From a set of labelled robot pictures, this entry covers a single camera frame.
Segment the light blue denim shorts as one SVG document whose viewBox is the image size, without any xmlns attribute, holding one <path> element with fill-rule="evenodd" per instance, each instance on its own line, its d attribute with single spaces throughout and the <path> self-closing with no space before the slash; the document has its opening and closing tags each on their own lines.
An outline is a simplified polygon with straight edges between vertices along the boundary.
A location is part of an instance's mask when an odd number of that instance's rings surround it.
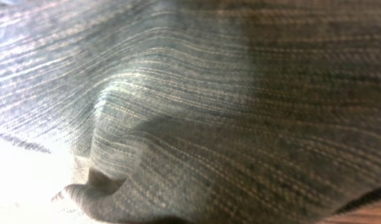
<svg viewBox="0 0 381 224">
<path fill-rule="evenodd" d="M 0 215 L 316 223 L 381 201 L 381 0 L 0 1 Z"/>
</svg>

